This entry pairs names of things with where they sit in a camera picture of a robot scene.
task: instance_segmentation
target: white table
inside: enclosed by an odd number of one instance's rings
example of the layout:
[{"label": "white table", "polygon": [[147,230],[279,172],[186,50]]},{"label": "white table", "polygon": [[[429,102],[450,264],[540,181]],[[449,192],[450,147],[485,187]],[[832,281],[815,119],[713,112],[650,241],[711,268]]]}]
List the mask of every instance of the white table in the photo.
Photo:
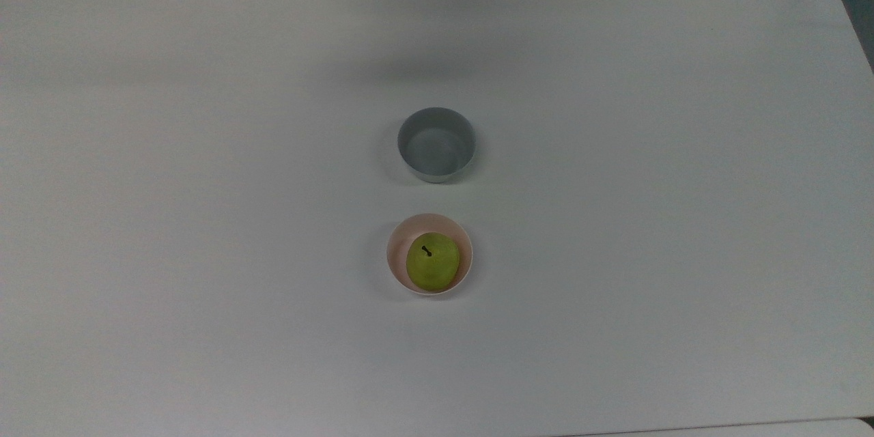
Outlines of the white table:
[{"label": "white table", "polygon": [[[874,413],[874,76],[840,0],[0,14],[4,435]],[[456,185],[393,147],[430,105],[479,133]],[[475,248],[433,300],[384,263],[421,212]]]},{"label": "white table", "polygon": [[874,437],[874,430],[858,419],[836,419],[835,421],[734,425],[734,427],[690,428],[611,435],[614,437]]}]

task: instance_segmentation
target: green pear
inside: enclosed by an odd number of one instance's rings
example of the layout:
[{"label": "green pear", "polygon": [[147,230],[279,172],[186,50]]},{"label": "green pear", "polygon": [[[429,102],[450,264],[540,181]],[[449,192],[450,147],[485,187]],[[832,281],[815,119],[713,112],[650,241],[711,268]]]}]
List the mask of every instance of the green pear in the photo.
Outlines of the green pear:
[{"label": "green pear", "polygon": [[422,234],[406,253],[406,274],[424,290],[442,290],[452,283],[461,263],[458,244],[437,232]]}]

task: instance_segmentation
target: bowl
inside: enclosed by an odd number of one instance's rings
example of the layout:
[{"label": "bowl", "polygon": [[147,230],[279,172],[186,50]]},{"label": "bowl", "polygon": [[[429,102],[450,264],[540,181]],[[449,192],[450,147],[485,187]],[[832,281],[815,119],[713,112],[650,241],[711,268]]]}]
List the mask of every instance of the bowl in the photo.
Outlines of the bowl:
[{"label": "bowl", "polygon": [[428,107],[407,117],[397,132],[397,151],[416,178],[446,182],[474,158],[477,139],[468,120],[445,107]]},{"label": "bowl", "polygon": [[[431,291],[417,287],[406,272],[406,253],[409,252],[412,241],[427,232],[438,232],[455,241],[461,256],[455,278],[452,279],[452,283],[441,290]],[[461,225],[443,215],[423,213],[411,216],[397,225],[389,236],[385,256],[391,274],[408,290],[419,295],[438,295],[445,294],[462,283],[470,270],[473,253],[468,233],[462,229]]]}]

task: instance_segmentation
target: pink bowl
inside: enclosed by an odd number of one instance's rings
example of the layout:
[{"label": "pink bowl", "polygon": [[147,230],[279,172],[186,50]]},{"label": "pink bowl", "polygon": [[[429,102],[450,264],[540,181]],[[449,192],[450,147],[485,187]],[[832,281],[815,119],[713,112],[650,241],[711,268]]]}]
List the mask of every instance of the pink bowl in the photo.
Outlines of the pink bowl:
[{"label": "pink bowl", "polygon": [[[461,259],[458,265],[458,272],[446,288],[442,290],[425,290],[416,287],[412,283],[410,275],[406,272],[406,253],[409,252],[412,241],[427,232],[438,232],[449,237],[458,244],[458,251],[461,253]],[[414,215],[401,222],[391,232],[388,238],[388,248],[385,251],[385,256],[388,259],[388,267],[394,278],[407,289],[420,295],[437,295],[448,292],[462,283],[462,279],[468,275],[470,263],[473,260],[474,249],[470,245],[468,233],[462,229],[452,219],[436,213],[423,213]]]}]

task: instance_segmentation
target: gray bowl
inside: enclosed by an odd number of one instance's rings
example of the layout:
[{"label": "gray bowl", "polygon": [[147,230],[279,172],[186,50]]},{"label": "gray bowl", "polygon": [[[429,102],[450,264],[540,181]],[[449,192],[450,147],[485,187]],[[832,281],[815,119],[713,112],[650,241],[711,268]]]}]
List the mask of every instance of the gray bowl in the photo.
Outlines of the gray bowl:
[{"label": "gray bowl", "polygon": [[397,132],[397,150],[416,178],[445,182],[468,166],[477,150],[474,128],[445,107],[428,107],[410,117]]}]

